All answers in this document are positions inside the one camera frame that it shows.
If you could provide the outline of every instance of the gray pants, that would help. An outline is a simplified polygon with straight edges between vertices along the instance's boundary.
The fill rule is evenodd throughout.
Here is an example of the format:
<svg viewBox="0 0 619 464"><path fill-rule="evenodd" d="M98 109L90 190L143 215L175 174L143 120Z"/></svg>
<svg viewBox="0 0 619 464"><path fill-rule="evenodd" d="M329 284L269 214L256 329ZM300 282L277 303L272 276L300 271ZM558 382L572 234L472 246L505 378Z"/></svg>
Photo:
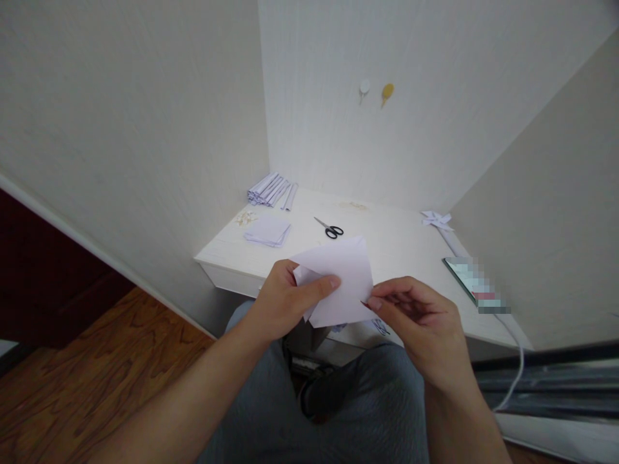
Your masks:
<svg viewBox="0 0 619 464"><path fill-rule="evenodd" d="M226 331L253 302L239 306ZM424 381L393 344L367 350L309 390L315 425L301 413L273 342L222 420L200 463L429 463Z"/></svg>

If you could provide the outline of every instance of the white cable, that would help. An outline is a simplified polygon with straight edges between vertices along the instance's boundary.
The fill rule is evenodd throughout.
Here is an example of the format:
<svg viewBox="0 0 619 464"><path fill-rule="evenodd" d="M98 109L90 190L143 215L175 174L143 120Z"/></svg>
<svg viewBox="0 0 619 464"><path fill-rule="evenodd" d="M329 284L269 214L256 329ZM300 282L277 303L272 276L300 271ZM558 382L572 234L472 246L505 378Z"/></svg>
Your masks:
<svg viewBox="0 0 619 464"><path fill-rule="evenodd" d="M522 348L522 344L520 343L520 340L514 335L514 332L511 331L511 329L505 323L505 321L503 321L503 319L501 319L498 316L498 314L495 314L495 318L497 318L499 322L503 324L503 326L507 329L511 337L514 339L514 341L518 345L518 349L520 350L520 367L518 368L518 374L516 374L516 378L511 383L511 386L509 387L509 390L507 391L505 398L503 398L503 401L501 401L501 404L492 409L493 412L498 412L498 411L501 411L503 408L505 408L505 406L507 406L507 403L509 403L509 399L511 398L511 394L514 393L514 389L516 388L516 385L518 384L518 382L520 381L520 378L522 377L522 371L524 371L524 349Z"/></svg>
<svg viewBox="0 0 619 464"><path fill-rule="evenodd" d="M466 252L464 247L462 247L462 244L457 240L453 232L448 232L446 230L441 229L440 227L436 227L436 229L441 234L441 236L443 237L443 239L445 240L449 248L451 248L451 251L453 252L455 256L457 256L458 258L470 258L469 254ZM500 405L493 408L492 410L493 412L501 411L502 409L505 408L505 406L507 406L507 403L509 403L509 400L511 399L511 395L514 393L514 389L516 388L516 385L518 384L518 382L520 381L520 378L522 377L522 372L524 371L524 348L522 348L522 344L520 343L520 340L518 339L518 337L516 337L514 332L511 331L511 329L505 323L505 321L503 321L503 319L501 319L498 316L498 314L495 314L495 318L497 318L498 321L501 324L503 324L503 326L507 329L511 337L514 339L514 341L518 345L518 350L520 351L520 367L518 368L518 374L516 374L516 377L511 383L509 390L507 391L507 394L505 395L505 398L503 398L503 401L501 401Z"/></svg>

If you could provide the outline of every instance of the desk surface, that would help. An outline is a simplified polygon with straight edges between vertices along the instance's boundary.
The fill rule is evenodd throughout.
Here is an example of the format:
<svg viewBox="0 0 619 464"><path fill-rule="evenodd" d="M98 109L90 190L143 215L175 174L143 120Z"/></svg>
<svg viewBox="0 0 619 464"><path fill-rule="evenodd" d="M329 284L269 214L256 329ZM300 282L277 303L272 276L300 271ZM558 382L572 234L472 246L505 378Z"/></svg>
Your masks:
<svg viewBox="0 0 619 464"><path fill-rule="evenodd" d="M329 225L341 227L345 238L365 237L374 282L414 276L458 305L468 336L515 346L505 327L493 315L479 314L442 263L443 258L452 256L451 250L438 231L422 224L421 214L306 189L298 190L292 211L281 211L281 204L281 200L275 208L248 204L198 253L196 261L265 278L275 261L331 242L324 228L314 220L316 216ZM285 218L291 223L292 229L282 248L251 243L243 238L243 233L251 226L244 224L243 218L256 219L261 215ZM401 345L393 331L389 331L391 335L387 338ZM384 341L376 330L364 323L349 324L340 333L329 334L328 338L363 347Z"/></svg>

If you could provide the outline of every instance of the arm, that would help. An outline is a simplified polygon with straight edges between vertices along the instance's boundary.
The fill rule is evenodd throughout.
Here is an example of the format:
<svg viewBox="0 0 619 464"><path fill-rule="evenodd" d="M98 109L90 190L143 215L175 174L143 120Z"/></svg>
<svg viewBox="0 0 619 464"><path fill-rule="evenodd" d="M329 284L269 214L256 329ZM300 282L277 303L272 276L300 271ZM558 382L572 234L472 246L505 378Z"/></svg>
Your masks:
<svg viewBox="0 0 619 464"><path fill-rule="evenodd" d="M404 342L426 381L433 464L511 463L477 385L456 305L412 277L376 285L368 304Z"/></svg>
<svg viewBox="0 0 619 464"><path fill-rule="evenodd" d="M296 266L275 263L247 316L118 428L91 462L194 462L269 344L340 284L328 276L297 287Z"/></svg>

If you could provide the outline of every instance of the wooden floor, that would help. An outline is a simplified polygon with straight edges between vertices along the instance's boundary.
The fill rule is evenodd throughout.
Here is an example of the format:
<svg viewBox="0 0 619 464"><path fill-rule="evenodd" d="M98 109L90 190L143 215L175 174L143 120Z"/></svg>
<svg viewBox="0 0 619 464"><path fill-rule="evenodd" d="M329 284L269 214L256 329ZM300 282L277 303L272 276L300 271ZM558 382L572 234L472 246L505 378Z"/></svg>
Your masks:
<svg viewBox="0 0 619 464"><path fill-rule="evenodd" d="M0 379L0 463L82 463L211 344L134 289L67 348L38 349ZM509 446L515 464L553 464Z"/></svg>

